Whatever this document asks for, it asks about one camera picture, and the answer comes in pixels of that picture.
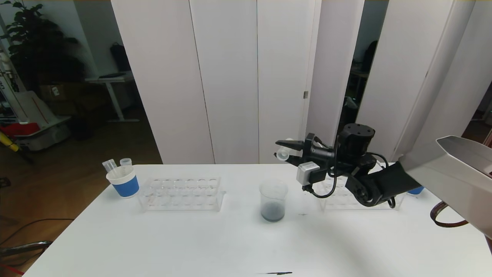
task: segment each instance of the white table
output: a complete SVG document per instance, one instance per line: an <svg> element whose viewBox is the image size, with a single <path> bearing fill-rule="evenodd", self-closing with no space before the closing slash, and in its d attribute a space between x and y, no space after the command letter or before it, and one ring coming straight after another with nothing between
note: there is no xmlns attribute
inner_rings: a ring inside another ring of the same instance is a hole
<svg viewBox="0 0 492 277"><path fill-rule="evenodd" d="M291 165L137 165L137 177L220 176L220 212L142 212L108 187L55 240L26 277L492 276L484 236L429 218L439 200L424 190L400 210L317 210ZM289 185L286 215L259 214L259 183ZM443 221L460 217L449 209Z"/></svg>
<svg viewBox="0 0 492 277"><path fill-rule="evenodd" d="M108 122L138 122L139 119L125 119L123 116L122 109L120 104L118 103L118 99L116 98L115 91L113 89L113 83L125 83L128 81L133 81L135 78L131 71L126 71L125 75L113 77L113 78L86 78L86 82L93 84L105 84L108 89L109 96L111 97L111 102L113 103L113 107L115 108L116 114L118 115L117 120L108 120Z"/></svg>

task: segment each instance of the blue cup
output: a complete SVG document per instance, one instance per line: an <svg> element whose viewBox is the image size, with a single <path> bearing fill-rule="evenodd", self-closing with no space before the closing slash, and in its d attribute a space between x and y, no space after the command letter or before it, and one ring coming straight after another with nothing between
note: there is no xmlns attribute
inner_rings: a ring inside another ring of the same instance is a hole
<svg viewBox="0 0 492 277"><path fill-rule="evenodd" d="M409 190L408 193L409 194L413 194L413 195L418 195L420 194L422 191L424 190L424 187L423 186L420 186L418 188L414 188L412 190Z"/></svg>
<svg viewBox="0 0 492 277"><path fill-rule="evenodd" d="M121 167L117 167L113 170L118 172L125 172L121 169ZM139 186L137 175L135 175L135 171L133 169L131 169L131 171L125 176L119 178L114 178L113 172L111 171L106 175L106 179L108 179L108 181L113 185L118 194L123 198L133 197L138 192Z"/></svg>

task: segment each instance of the plastic test tube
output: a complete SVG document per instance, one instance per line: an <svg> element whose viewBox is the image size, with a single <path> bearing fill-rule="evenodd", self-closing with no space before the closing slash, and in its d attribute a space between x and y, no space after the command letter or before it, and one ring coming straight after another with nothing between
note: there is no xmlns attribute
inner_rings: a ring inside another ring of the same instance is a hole
<svg viewBox="0 0 492 277"><path fill-rule="evenodd" d="M115 160L111 159L111 160L105 161L102 163L102 165L106 169L106 172L109 173L109 175L112 178L116 179L116 178L121 177L116 170L116 168L118 168L118 166L116 165Z"/></svg>
<svg viewBox="0 0 492 277"><path fill-rule="evenodd" d="M292 151L292 149L290 148L287 148L285 146L281 146L278 150L277 150L277 159L281 160L281 161L287 161L287 159L289 158L290 156L290 151Z"/></svg>
<svg viewBox="0 0 492 277"><path fill-rule="evenodd" d="M133 171L133 166L131 164L130 158L122 158L120 160L120 165L122 167L123 176L130 174Z"/></svg>

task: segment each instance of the table leg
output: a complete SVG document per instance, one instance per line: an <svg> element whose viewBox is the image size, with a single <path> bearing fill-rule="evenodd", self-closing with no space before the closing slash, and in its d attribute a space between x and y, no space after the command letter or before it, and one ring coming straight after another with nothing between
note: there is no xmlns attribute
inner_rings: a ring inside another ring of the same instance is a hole
<svg viewBox="0 0 492 277"><path fill-rule="evenodd" d="M118 99L116 98L115 91L113 90L113 85L110 82L106 82L106 88L108 89L109 96L111 97L111 102L113 103L113 107L115 108L116 114L118 115L118 119L116 120L108 120L108 122L138 122L138 119L125 119L123 117L122 109L120 108L120 104L118 103Z"/></svg>

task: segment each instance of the paper cup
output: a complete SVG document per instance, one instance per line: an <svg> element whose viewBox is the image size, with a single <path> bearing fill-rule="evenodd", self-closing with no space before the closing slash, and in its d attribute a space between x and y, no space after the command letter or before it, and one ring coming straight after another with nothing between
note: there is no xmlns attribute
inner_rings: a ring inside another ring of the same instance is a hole
<svg viewBox="0 0 492 277"><path fill-rule="evenodd" d="M113 170L119 170L123 172L121 170L121 167L117 167L116 169ZM137 193L139 187L138 187L137 176L135 175L134 170L132 170L127 175L116 179L112 178L111 173L106 174L106 179L108 179L108 181L113 185L113 187L116 189L116 191L121 197L130 198Z"/></svg>

